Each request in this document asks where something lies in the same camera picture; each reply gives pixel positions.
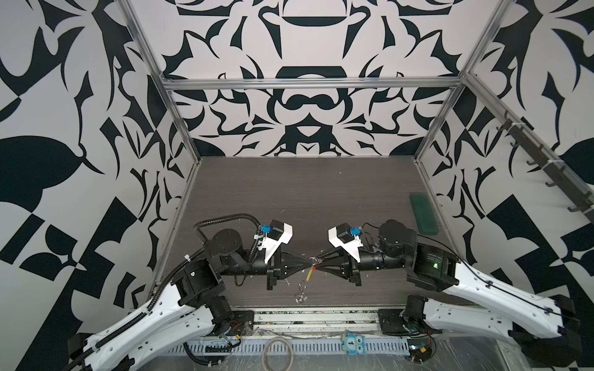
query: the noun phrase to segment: black cable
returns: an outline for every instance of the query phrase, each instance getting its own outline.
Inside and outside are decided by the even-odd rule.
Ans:
[[[238,342],[235,344],[231,344],[231,345],[227,345],[226,347],[223,348],[217,348],[217,350],[219,351],[225,351],[225,350],[231,350],[233,348],[237,348],[241,345],[241,338],[238,338]]]
[[[363,234],[363,237],[365,238],[365,242],[367,242],[367,246],[365,247],[365,250],[363,250],[363,249],[361,249],[361,250],[363,250],[365,252],[371,252],[371,246],[372,246],[372,244],[369,243],[369,240],[365,236],[365,233],[368,234],[370,237],[371,237],[371,234],[369,232],[365,231],[365,230],[363,230],[363,233],[364,233]]]
[[[241,283],[238,283],[238,282],[237,282],[237,276],[236,276],[236,275],[234,275],[234,276],[233,276],[233,280],[235,280],[235,285],[236,285],[237,287],[240,287],[241,285],[243,285],[243,284],[244,284],[244,282],[245,282],[245,279],[246,279],[246,277],[247,277],[247,276],[245,275],[245,276],[244,276],[244,279],[243,279],[243,280],[241,280]]]
[[[258,227],[256,234],[262,234],[262,227]],[[254,243],[252,243],[252,247],[249,249],[248,252],[248,264],[252,265],[256,258],[258,257],[258,243],[260,239],[254,239]]]
[[[528,303],[528,304],[530,304],[530,305],[532,305],[532,306],[534,306],[534,307],[537,307],[538,309],[540,309],[540,310],[543,310],[545,313],[553,313],[553,314],[555,314],[555,315],[558,315],[558,316],[561,316],[561,317],[563,317],[563,318],[573,319],[573,320],[577,321],[577,322],[578,322],[578,324],[580,323],[580,320],[579,320],[579,319],[577,319],[577,318],[575,318],[575,317],[572,317],[572,316],[566,316],[566,315],[564,315],[564,314],[562,314],[562,313],[555,313],[555,312],[553,312],[553,310],[552,310],[551,308],[544,308],[544,307],[541,307],[540,305],[536,305],[536,304],[534,304],[534,303],[532,303],[532,302],[530,302],[530,301],[528,301],[528,300],[524,299],[523,297],[520,297],[520,296],[518,296],[518,295],[516,295],[516,294],[514,294],[514,293],[511,293],[511,292],[509,292],[509,291],[507,291],[507,290],[505,290],[505,289],[503,289],[503,288],[501,288],[501,287],[497,287],[497,286],[493,285],[493,282],[492,282],[492,281],[485,281],[485,280],[483,280],[483,278],[482,278],[481,276],[479,276],[478,274],[476,274],[476,272],[474,272],[474,270],[472,270],[472,268],[470,267],[470,265],[468,265],[468,263],[466,263],[466,262],[464,261],[464,259],[462,259],[462,258],[460,257],[460,255],[458,255],[458,254],[457,254],[457,253],[456,253],[454,250],[452,250],[452,248],[451,248],[451,247],[449,247],[449,246],[447,246],[445,243],[443,243],[443,242],[440,242],[440,241],[438,241],[438,240],[435,240],[435,239],[433,239],[433,238],[431,238],[431,237],[423,236],[422,234],[418,234],[418,236],[420,236],[420,237],[424,237],[424,238],[426,238],[426,239],[429,239],[429,240],[431,240],[431,241],[434,241],[434,242],[437,242],[437,243],[441,244],[442,246],[444,246],[444,247],[445,247],[446,249],[448,249],[449,251],[451,251],[451,252],[452,252],[452,254],[454,254],[454,255],[456,256],[456,258],[460,259],[460,261],[461,261],[461,262],[462,262],[462,263],[463,263],[463,264],[466,266],[466,268],[468,268],[468,270],[469,270],[470,272],[472,272],[472,274],[473,274],[473,275],[475,275],[475,277],[476,277],[476,278],[477,278],[479,281],[481,281],[481,282],[483,282],[484,284],[486,284],[486,285],[487,285],[487,287],[495,287],[497,290],[503,291],[503,292],[505,292],[505,293],[506,293],[506,294],[508,294],[508,295],[511,295],[511,296],[513,296],[513,297],[515,297],[515,298],[517,298],[517,299],[520,299],[520,300],[521,300],[521,301],[523,301],[523,302],[526,302],[526,303]]]
[[[69,363],[64,368],[64,371],[70,371],[70,370],[72,370],[73,368],[75,368],[76,366],[78,366],[79,364],[81,364],[83,362],[83,360],[85,358],[87,358],[88,356],[90,356],[93,352],[94,352],[93,348],[87,349],[86,351],[84,351],[83,354],[81,354],[80,356],[78,356],[74,360],[72,360],[72,362]]]
[[[435,339],[433,339],[431,334],[427,334],[427,337],[431,339],[431,344],[435,344],[435,349],[433,350],[433,353],[431,353],[431,357],[433,357],[437,353],[437,342],[435,342]]]
[[[242,213],[242,214],[231,214],[231,215],[226,215],[224,217],[218,217],[218,218],[212,218],[212,219],[199,221],[193,226],[193,229],[194,229],[194,232],[196,232],[196,234],[198,235],[198,238],[200,238],[200,240],[204,243],[204,242],[208,241],[208,238],[206,238],[206,236],[200,230],[200,228],[212,226],[214,224],[225,223],[227,221],[232,221],[232,220],[236,220],[236,219],[247,219],[247,220],[251,221],[252,223],[254,223],[256,228],[258,228],[258,230],[262,228],[262,224],[260,224],[260,222],[253,215]]]
[[[200,358],[196,357],[194,355],[194,353],[192,353],[192,351],[189,349],[188,343],[184,343],[184,350],[185,350],[186,354],[188,355],[188,357],[192,361],[194,361],[194,363],[198,363],[201,366],[208,366],[209,364],[217,364],[217,363],[210,363],[207,360],[201,360]]]
[[[366,225],[366,224],[367,224],[368,226],[372,227],[372,228],[375,228],[375,229],[380,229],[379,227],[376,227],[376,226],[374,226],[373,224],[369,224],[369,223],[367,223],[367,222],[364,222],[364,223],[363,223],[363,225],[361,226],[361,228],[365,227],[365,225]]]

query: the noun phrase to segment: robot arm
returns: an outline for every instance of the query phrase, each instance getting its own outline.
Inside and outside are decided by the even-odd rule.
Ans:
[[[250,250],[242,247],[241,237],[233,229],[223,229],[212,239],[200,231],[200,227],[237,218],[250,219],[258,228]],[[267,289],[272,290],[277,280],[312,265],[309,259],[281,250],[293,230],[277,220],[266,226],[251,215],[234,214],[200,222],[195,231],[203,249],[187,255],[165,277],[152,299],[129,316],[96,334],[75,335],[68,342],[74,361],[65,371],[78,364],[83,370],[134,371],[189,339],[222,335],[229,329],[233,312],[220,296],[225,290],[221,275],[266,275]],[[569,298],[541,297],[498,281],[453,253],[417,243],[416,232],[396,220],[379,228],[379,244],[364,246],[360,234],[357,227],[346,223],[330,229],[328,239],[334,248],[316,257],[316,269],[361,286],[361,271],[404,268],[407,280],[418,287],[483,306],[448,305],[409,296],[404,310],[379,313],[384,333],[406,336],[414,327],[424,333],[453,329],[481,334],[517,343],[525,355],[552,366],[566,366],[581,354],[579,322]]]
[[[249,251],[243,249],[241,237],[233,229],[223,229],[210,240],[200,230],[200,227],[237,218],[247,218],[258,227],[255,243]],[[221,274],[247,274],[252,267],[258,269],[258,274],[267,274],[274,265],[270,261],[272,257],[277,267],[282,257],[294,260],[288,263],[292,268],[307,261],[280,251],[279,246],[292,237],[292,227],[277,220],[266,226],[251,215],[234,214],[198,223],[195,231],[203,240],[203,249],[192,256],[186,255],[184,262],[163,280],[153,298],[126,318],[96,334],[72,337],[68,351],[73,362],[65,370],[80,364],[83,370],[134,371],[187,340],[224,334],[233,320],[233,312],[225,297],[220,296],[225,290]],[[265,251],[258,257],[256,249]],[[276,283],[279,273],[272,270]]]
[[[357,235],[356,227],[346,224],[342,229],[354,231],[352,237]],[[378,238],[380,243],[373,252],[359,252],[359,261],[345,249],[348,255],[339,254],[316,267],[357,286],[361,285],[360,271],[404,268],[407,280],[420,288],[459,296],[484,307],[448,305],[409,296],[402,316],[390,321],[386,333],[399,332],[394,331],[394,326],[405,331],[407,324],[414,324],[425,332],[453,329],[481,334],[518,344],[525,355],[552,366],[567,366],[581,354],[579,322],[571,299],[519,290],[470,267],[453,253],[417,243],[416,232],[396,220],[382,224]],[[339,274],[331,267],[337,259],[343,262]]]

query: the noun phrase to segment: aluminum rail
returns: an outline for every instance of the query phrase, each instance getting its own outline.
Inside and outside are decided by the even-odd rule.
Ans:
[[[442,77],[344,77],[344,78],[238,78],[206,80],[163,79],[167,90],[303,89],[303,88],[392,88],[455,87],[460,78]]]
[[[499,32],[501,24],[503,23],[508,10],[515,3],[516,0],[500,0],[499,3],[495,6],[495,10],[493,10],[491,18],[489,19],[485,28],[483,29],[481,36],[476,42],[475,47],[472,49],[472,53],[468,57],[468,60],[466,61],[462,69],[460,70],[460,74],[458,75],[460,78],[464,76],[466,73],[474,71],[476,66],[481,62],[487,48]],[[441,105],[440,111],[437,113],[435,119],[431,122],[431,126],[429,127],[427,135],[425,136],[425,138],[423,138],[421,145],[415,153],[415,159],[417,159],[417,161],[421,161],[423,159],[423,156],[429,150],[429,148],[431,148],[433,140],[435,140],[437,133],[439,133],[441,127],[444,125],[447,115],[456,105],[456,102],[458,101],[458,98],[460,98],[460,95],[462,95],[464,88],[465,85],[462,82],[455,89],[452,89],[450,91],[450,94],[445,98],[444,104]]]

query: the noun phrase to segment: cable tie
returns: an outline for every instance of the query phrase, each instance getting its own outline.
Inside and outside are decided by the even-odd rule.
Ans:
[[[87,344],[91,346],[91,349],[93,349],[94,352],[97,352],[100,349],[100,348],[97,348],[97,343],[98,343],[98,341],[95,340],[92,343],[87,343]]]
[[[552,164],[553,162],[565,162],[565,161],[563,161],[563,160],[548,160],[548,161],[546,162],[546,164],[544,164],[544,165],[541,167],[541,170],[544,170],[544,168],[545,168],[545,167],[549,166],[549,165],[550,165],[550,164]]]

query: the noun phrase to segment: green sponge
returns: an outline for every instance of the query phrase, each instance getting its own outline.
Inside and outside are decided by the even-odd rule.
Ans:
[[[435,236],[439,232],[437,221],[431,209],[431,203],[427,194],[410,194],[410,204],[415,213],[416,225],[419,227],[419,234]]]

